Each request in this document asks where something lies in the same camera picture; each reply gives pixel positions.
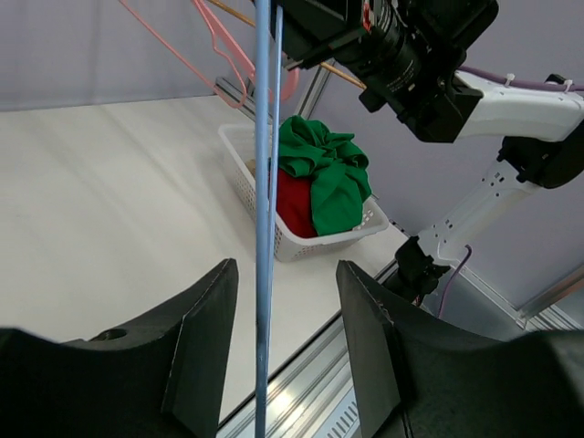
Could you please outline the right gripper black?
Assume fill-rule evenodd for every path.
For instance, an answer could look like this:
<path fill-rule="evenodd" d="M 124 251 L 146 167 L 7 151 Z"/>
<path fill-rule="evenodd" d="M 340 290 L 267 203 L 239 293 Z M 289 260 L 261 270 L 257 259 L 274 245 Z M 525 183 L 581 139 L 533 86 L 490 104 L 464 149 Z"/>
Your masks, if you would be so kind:
<path fill-rule="evenodd" d="M 272 1 L 271 32 L 283 18 L 282 50 L 298 68 L 333 59 L 371 91 L 426 91 L 436 39 L 424 1 Z"/>

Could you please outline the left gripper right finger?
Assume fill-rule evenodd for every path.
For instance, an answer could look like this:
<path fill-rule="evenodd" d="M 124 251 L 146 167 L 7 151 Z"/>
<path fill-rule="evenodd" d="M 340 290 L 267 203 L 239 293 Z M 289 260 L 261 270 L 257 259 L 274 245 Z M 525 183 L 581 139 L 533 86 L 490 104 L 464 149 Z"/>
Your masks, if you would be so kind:
<path fill-rule="evenodd" d="M 394 295 L 358 265 L 337 267 L 364 437 L 580 437 L 583 334 L 499 341 Z"/>

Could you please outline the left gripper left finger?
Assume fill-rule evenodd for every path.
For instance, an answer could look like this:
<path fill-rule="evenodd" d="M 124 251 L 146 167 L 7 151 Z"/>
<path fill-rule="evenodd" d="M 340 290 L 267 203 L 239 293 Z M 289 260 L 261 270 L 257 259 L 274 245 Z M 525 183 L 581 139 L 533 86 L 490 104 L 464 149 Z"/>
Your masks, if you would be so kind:
<path fill-rule="evenodd" d="M 235 320 L 238 268 L 89 340 L 1 331 L 4 437 L 214 437 Z"/>

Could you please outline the blue wire hanger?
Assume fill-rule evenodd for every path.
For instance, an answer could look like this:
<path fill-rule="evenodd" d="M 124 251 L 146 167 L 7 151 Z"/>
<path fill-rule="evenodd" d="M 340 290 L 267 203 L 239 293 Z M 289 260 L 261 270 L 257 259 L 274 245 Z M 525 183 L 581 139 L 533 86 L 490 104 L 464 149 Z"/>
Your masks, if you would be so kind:
<path fill-rule="evenodd" d="M 266 436 L 284 13 L 255 2 L 255 437 Z"/>

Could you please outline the beige t shirt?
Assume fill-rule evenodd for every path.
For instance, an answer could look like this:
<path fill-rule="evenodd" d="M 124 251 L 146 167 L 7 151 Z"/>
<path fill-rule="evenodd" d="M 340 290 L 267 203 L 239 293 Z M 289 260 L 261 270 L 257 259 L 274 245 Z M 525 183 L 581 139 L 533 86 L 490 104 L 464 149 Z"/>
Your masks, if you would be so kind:
<path fill-rule="evenodd" d="M 255 177 L 256 176 L 256 161 L 249 160 L 245 163 L 246 169 L 250 172 L 250 174 Z"/>

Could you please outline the green t shirt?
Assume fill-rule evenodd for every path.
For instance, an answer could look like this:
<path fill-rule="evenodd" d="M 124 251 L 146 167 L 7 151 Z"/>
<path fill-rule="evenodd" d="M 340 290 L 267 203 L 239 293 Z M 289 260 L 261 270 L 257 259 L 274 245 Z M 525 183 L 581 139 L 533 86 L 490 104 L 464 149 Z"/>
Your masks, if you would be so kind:
<path fill-rule="evenodd" d="M 311 225 L 317 236 L 348 232 L 361 223 L 371 196 L 369 159 L 350 133 L 300 116 L 279 128 L 278 167 L 308 190 Z"/>

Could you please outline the red t shirt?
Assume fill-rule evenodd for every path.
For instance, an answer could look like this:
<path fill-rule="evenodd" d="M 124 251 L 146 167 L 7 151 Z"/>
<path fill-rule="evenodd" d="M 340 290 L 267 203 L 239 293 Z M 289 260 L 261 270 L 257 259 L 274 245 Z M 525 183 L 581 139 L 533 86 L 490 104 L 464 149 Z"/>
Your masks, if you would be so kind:
<path fill-rule="evenodd" d="M 311 181 L 293 177 L 284 170 L 277 172 L 276 212 L 293 235 L 317 237 L 311 209 Z"/>

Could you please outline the pink plastic hanger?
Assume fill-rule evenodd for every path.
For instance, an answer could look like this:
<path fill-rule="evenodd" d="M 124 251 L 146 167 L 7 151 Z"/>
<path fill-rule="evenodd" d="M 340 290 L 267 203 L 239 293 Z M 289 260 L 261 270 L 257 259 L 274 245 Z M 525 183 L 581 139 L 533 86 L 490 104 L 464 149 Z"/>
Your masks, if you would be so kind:
<path fill-rule="evenodd" d="M 280 98 L 285 101 L 290 99 L 296 92 L 299 82 L 298 63 L 289 55 L 282 55 L 283 69 L 286 71 L 286 81 L 281 90 Z"/>

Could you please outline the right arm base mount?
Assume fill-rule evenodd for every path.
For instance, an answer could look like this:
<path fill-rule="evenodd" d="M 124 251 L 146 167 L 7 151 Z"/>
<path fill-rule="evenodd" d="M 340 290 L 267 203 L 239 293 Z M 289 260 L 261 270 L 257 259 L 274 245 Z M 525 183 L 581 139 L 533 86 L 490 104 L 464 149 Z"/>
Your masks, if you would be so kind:
<path fill-rule="evenodd" d="M 410 237 L 396 252 L 397 269 L 382 285 L 394 295 L 415 302 L 431 294 L 440 279 L 450 271 L 449 266 L 438 265 L 419 245 L 419 237 Z"/>

